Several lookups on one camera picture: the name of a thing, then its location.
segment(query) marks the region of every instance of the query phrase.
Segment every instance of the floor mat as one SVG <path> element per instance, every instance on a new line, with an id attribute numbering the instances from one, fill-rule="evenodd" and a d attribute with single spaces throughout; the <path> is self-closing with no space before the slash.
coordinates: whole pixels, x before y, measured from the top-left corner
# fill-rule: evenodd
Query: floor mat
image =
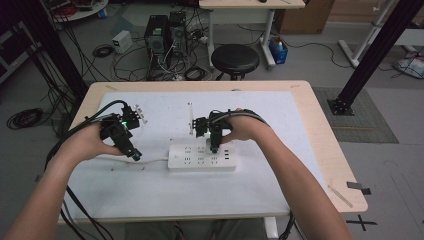
<path id="1" fill-rule="evenodd" d="M 328 106 L 327 100 L 336 99 L 341 88 L 314 87 L 313 90 L 339 142 L 399 143 L 365 89 L 352 104 L 354 116 L 333 115 Z"/>

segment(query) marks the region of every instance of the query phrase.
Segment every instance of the black tape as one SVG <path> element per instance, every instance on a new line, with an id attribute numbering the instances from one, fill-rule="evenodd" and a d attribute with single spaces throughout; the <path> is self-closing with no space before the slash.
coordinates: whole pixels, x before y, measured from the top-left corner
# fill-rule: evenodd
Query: black tape
<path id="1" fill-rule="evenodd" d="M 371 189 L 369 188 L 363 188 L 362 184 L 360 183 L 354 183 L 354 182 L 347 182 L 347 187 L 352 189 L 358 189 L 361 190 L 363 195 L 371 195 Z"/>
<path id="2" fill-rule="evenodd" d="M 355 221 L 355 220 L 346 220 L 346 223 L 353 223 L 353 224 L 361 224 L 362 226 L 362 230 L 363 231 L 367 231 L 367 229 L 365 228 L 365 225 L 377 225 L 376 222 L 371 222 L 371 221 L 363 221 L 362 220 L 362 216 L 358 215 L 359 221 Z"/>

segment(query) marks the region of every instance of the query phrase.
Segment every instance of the person's right hand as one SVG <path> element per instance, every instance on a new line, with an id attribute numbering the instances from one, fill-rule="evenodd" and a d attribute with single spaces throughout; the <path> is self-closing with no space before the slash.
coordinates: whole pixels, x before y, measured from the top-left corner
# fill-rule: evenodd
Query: person's right hand
<path id="1" fill-rule="evenodd" d="M 223 136 L 221 144 L 230 142 L 232 140 L 246 141 L 252 139 L 256 141 L 261 133 L 265 133 L 272 129 L 265 123 L 249 116 L 232 116 L 228 117 L 226 121 L 233 127 L 231 133 Z"/>

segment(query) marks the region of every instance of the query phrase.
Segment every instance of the table leg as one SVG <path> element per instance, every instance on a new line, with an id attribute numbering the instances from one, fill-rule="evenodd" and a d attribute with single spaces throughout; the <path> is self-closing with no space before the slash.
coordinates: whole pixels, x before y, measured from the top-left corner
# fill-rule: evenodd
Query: table leg
<path id="1" fill-rule="evenodd" d="M 274 19 L 274 13 L 275 13 L 275 9 L 269 10 L 268 18 L 266 21 L 264 37 L 260 39 L 261 47 L 265 54 L 266 61 L 268 63 L 268 70 L 276 66 L 274 58 L 272 57 L 271 51 L 269 50 L 269 47 L 268 47 L 269 35 L 271 33 L 272 20 Z"/>
<path id="2" fill-rule="evenodd" d="M 268 240 L 278 239 L 278 229 L 275 217 L 264 217 L 264 225 Z"/>
<path id="3" fill-rule="evenodd" d="M 213 10 L 209 10 L 208 12 L 208 18 L 209 18 L 209 34 L 208 34 L 208 58 L 209 58 L 209 67 L 210 69 L 215 69 L 215 67 L 212 64 L 211 56 L 213 51 L 215 50 L 215 47 L 213 45 L 213 16 L 212 13 Z"/>

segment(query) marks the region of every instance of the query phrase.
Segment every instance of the hand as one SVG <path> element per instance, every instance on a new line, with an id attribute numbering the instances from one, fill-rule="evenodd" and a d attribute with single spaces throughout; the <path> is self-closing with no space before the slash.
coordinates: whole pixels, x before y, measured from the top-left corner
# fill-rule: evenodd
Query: hand
<path id="1" fill-rule="evenodd" d="M 100 139 L 100 126 L 100 123 L 94 123 L 72 135 L 54 157 L 66 158 L 76 166 L 100 154 L 123 155 L 118 148 L 109 146 Z"/>
<path id="2" fill-rule="evenodd" d="M 221 143 L 227 143 L 232 140 L 246 141 L 252 139 L 256 141 L 261 133 L 272 129 L 265 123 L 249 116 L 232 116 L 228 117 L 226 121 L 233 127 L 231 133 L 223 136 Z"/>

